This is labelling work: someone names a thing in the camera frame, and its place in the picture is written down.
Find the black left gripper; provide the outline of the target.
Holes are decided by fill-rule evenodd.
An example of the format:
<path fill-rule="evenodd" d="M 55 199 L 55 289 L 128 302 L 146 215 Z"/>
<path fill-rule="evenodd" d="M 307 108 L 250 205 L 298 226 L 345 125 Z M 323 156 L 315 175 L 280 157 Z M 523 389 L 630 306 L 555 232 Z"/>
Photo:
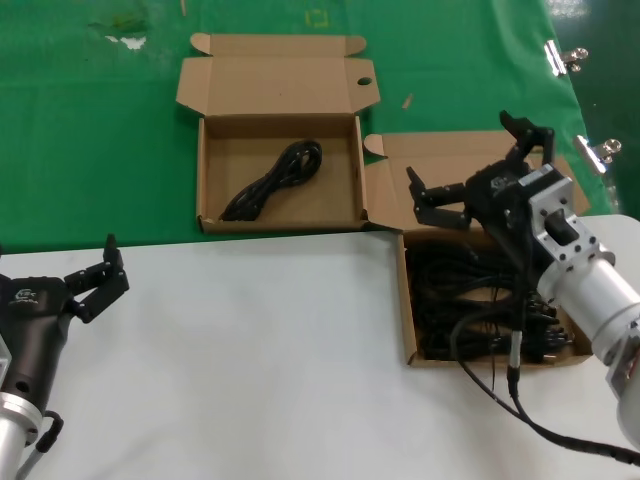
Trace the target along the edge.
<path fill-rule="evenodd" d="M 1 391 L 47 401 L 72 316 L 91 323 L 129 290 L 114 234 L 102 261 L 63 279 L 1 277 L 1 337 L 11 361 Z"/>

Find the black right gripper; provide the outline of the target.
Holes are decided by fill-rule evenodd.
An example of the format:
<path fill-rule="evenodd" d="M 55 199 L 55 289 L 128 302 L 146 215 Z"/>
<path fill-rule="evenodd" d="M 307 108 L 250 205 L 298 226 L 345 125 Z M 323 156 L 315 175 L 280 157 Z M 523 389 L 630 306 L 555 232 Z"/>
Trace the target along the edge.
<path fill-rule="evenodd" d="M 503 160 L 478 171 L 465 185 L 427 188 L 412 167 L 406 168 L 413 212 L 419 224 L 444 229 L 468 229 L 472 217 L 507 253 L 531 253 L 531 207 L 520 180 L 531 172 L 525 159 L 535 147 L 542 149 L 543 165 L 554 164 L 555 131 L 506 110 L 500 112 L 499 120 L 515 144 Z M 463 202 L 462 211 L 447 209 Z"/>

